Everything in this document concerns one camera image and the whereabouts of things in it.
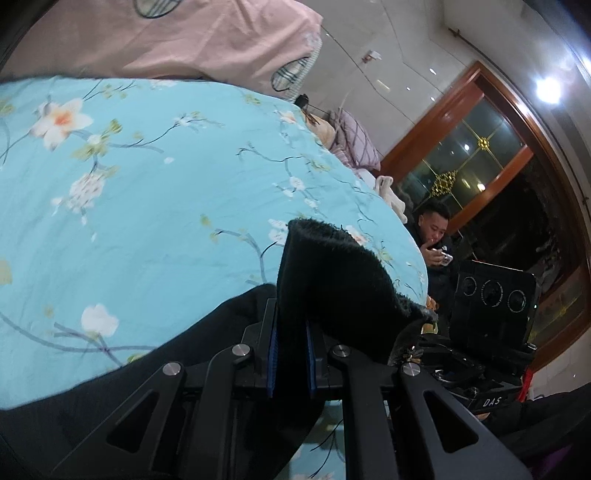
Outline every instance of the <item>wooden door frame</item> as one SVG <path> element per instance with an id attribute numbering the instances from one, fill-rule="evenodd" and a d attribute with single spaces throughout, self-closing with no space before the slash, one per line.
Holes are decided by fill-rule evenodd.
<path id="1" fill-rule="evenodd" d="M 580 275 L 579 269 L 582 265 L 586 270 L 584 278 L 587 291 L 591 291 L 588 261 L 591 258 L 591 244 L 583 214 L 579 208 L 579 201 L 566 172 L 534 113 L 515 92 L 481 62 L 477 61 L 470 66 L 415 127 L 384 157 L 379 174 L 391 176 L 395 182 L 401 181 L 484 97 L 509 121 L 525 145 L 501 174 L 487 185 L 486 190 L 477 195 L 452 219 L 450 232 L 457 231 L 470 221 L 535 155 L 548 173 L 553 187 L 561 193 L 557 196 L 557 201 L 567 215 L 565 222 L 572 226 L 571 232 L 574 233 L 575 238 L 583 240 L 569 242 L 574 244 L 574 251 L 565 252 L 570 255 L 568 265 L 571 268 L 564 272 L 563 282 L 566 283 L 573 275 Z M 552 295 L 541 299 L 540 307 L 543 307 L 545 302 L 550 302 L 550 297 L 553 298 L 556 291 L 560 291 L 560 286 L 552 289 Z M 591 322 L 590 310 L 591 299 L 588 299 L 580 315 L 563 326 L 555 337 L 539 346 L 532 365 L 534 370 L 542 368 L 558 357 L 587 330 Z"/>

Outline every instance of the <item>silver screw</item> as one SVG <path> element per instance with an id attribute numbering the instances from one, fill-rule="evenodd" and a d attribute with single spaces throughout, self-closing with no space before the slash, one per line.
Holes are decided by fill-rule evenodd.
<path id="1" fill-rule="evenodd" d="M 346 358 L 351 354 L 351 348 L 346 345 L 335 345 L 333 347 L 333 353 L 341 358 Z"/>
<path id="2" fill-rule="evenodd" d="M 168 375 L 169 377 L 174 377 L 178 375 L 181 371 L 181 365 L 177 362 L 170 362 L 162 367 L 162 372 L 164 375 Z"/>
<path id="3" fill-rule="evenodd" d="M 246 356 L 250 353 L 251 348 L 245 343 L 239 343 L 232 347 L 232 353 L 236 356 Z"/>
<path id="4" fill-rule="evenodd" d="M 408 362 L 402 366 L 402 371 L 409 377 L 416 377 L 419 373 L 421 373 L 421 367 L 413 362 Z"/>

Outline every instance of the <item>man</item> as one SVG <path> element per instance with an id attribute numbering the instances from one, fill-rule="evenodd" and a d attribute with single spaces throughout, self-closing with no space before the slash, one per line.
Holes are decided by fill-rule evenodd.
<path id="1" fill-rule="evenodd" d="M 419 207 L 417 214 L 416 220 L 412 217 L 408 219 L 407 229 L 425 260 L 429 279 L 428 294 L 439 304 L 437 314 L 446 329 L 457 281 L 455 260 L 444 265 L 443 253 L 453 256 L 452 242 L 446 235 L 450 213 L 439 200 L 430 198 Z"/>

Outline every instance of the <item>blue floral bedsheet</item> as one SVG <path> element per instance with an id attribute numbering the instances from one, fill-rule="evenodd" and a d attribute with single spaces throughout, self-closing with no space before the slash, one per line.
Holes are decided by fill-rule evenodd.
<path id="1" fill-rule="evenodd" d="M 425 302 L 404 226 L 294 105 L 209 82 L 0 85 L 0 407 L 118 368 L 276 282 L 296 217 L 342 226 Z M 327 407 L 312 444 L 339 411 Z M 282 478 L 340 452 L 340 428 Z M 316 478 L 343 476 L 331 458 Z"/>

